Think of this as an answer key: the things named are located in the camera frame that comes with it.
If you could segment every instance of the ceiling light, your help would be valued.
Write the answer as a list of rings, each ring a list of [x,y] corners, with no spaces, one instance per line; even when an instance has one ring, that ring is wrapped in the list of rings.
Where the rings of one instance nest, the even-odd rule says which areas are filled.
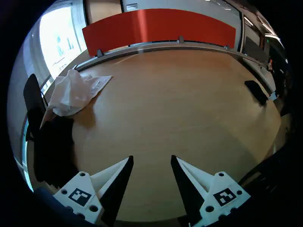
[[[268,27],[268,26],[267,26],[266,24],[264,24],[264,23],[262,23],[262,25],[263,25],[267,30],[269,30],[270,33],[272,33],[273,35],[276,36],[276,33],[275,33],[270,27]]]
[[[271,38],[280,40],[280,38],[279,38],[278,36],[273,35],[273,34],[269,34],[269,33],[266,33],[266,34],[265,34],[265,37],[271,37]]]
[[[282,47],[284,48],[284,46],[283,46],[283,44],[281,43],[281,40],[280,40],[280,38],[279,38],[278,36],[276,36],[276,35],[274,35],[274,34],[268,34],[268,33],[266,33],[266,34],[265,34],[265,37],[270,37],[270,38],[274,38],[274,39],[278,40],[279,43],[280,43],[280,44],[282,45]]]
[[[247,17],[244,17],[244,19],[245,19],[251,26],[253,26],[253,23],[251,23],[251,21],[250,21]]]

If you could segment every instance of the black object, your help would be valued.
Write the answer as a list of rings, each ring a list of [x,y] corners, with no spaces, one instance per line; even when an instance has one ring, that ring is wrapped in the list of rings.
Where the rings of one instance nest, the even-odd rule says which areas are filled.
[[[267,96],[263,93],[260,86],[256,81],[245,81],[244,84],[248,87],[253,96],[260,102],[262,106],[265,105],[268,100]]]
[[[73,119],[57,116],[35,137],[34,172],[39,182],[63,187],[79,171],[73,163]]]
[[[73,226],[95,227],[97,225],[87,222],[75,215],[71,210],[64,207],[52,194],[45,188],[40,187],[34,191],[34,194],[40,201],[47,205],[54,213],[60,215],[64,222],[72,224]]]
[[[100,199],[100,203],[104,208],[101,220],[109,227],[112,227],[116,220],[133,166],[134,157],[131,155],[121,172]]]
[[[28,129],[25,139],[28,141],[29,139],[33,140],[33,138],[30,136],[31,133],[34,138],[37,137],[44,113],[46,111],[45,104],[41,97],[41,90],[35,74],[30,75],[25,83],[23,97],[27,108],[28,117]]]
[[[200,208],[204,203],[204,199],[182,170],[175,155],[172,155],[170,164],[178,184],[188,220],[191,226],[194,226],[202,219]]]
[[[104,209],[104,212],[101,216],[101,220],[109,227],[114,225],[116,220],[123,195],[130,178],[131,171],[134,165],[133,156],[129,156],[126,164],[123,169],[120,171],[118,176],[111,183],[109,188],[105,191],[104,195],[100,199],[100,203]],[[79,202],[78,200],[74,200],[72,198],[72,194],[70,194],[69,199],[78,203],[81,206],[84,206],[85,203],[91,197],[91,194],[88,194],[78,188],[76,191],[80,191],[82,194],[86,194],[86,197],[81,196],[83,199]],[[61,215],[66,221],[69,221],[71,224],[75,226],[96,226],[84,220],[79,220],[79,217],[74,215],[71,210],[62,206],[62,204],[56,200],[45,188],[38,188],[34,191],[34,193],[39,197],[41,201],[43,201],[46,205],[48,205],[55,213]]]

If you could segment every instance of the orange desk divider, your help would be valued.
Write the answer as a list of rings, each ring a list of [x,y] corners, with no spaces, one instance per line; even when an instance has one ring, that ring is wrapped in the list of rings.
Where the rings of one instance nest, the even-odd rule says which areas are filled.
[[[99,20],[82,29],[88,52],[161,40],[198,41],[234,48],[236,29],[214,18],[178,9],[141,9]]]

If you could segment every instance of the wall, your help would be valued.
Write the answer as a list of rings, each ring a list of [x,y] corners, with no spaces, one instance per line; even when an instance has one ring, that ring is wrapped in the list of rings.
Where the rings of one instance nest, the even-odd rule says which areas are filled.
[[[120,0],[86,0],[87,24],[122,13]]]
[[[138,4],[138,9],[150,8],[169,8],[181,9],[200,13],[219,21],[222,21],[236,29],[235,46],[237,50],[241,37],[241,19],[239,11],[222,0],[204,1],[204,0],[123,0],[124,11],[127,11],[126,5]]]
[[[245,24],[245,38],[244,43],[246,41],[246,37],[249,37],[252,41],[254,41],[258,46],[260,44],[260,37],[254,30],[252,30],[248,25]]]

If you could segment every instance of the screw hole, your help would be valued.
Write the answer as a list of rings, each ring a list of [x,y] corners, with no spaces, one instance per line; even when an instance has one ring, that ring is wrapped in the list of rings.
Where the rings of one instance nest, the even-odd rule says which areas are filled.
[[[207,212],[213,212],[213,211],[214,211],[214,207],[208,206],[208,207],[205,208],[205,210],[206,210]]]
[[[73,208],[71,207],[66,207],[69,211],[73,212]]]
[[[220,216],[218,217],[219,220],[222,220],[222,219],[224,219],[224,218],[226,218],[226,215],[220,215]]]
[[[85,220],[85,216],[84,216],[83,214],[78,213],[78,214],[77,214],[77,216],[78,216],[79,218],[81,218],[81,219]]]
[[[89,209],[90,209],[90,211],[92,211],[92,212],[97,212],[97,211],[98,211],[98,208],[97,208],[95,205],[91,205],[91,206],[89,207]]]

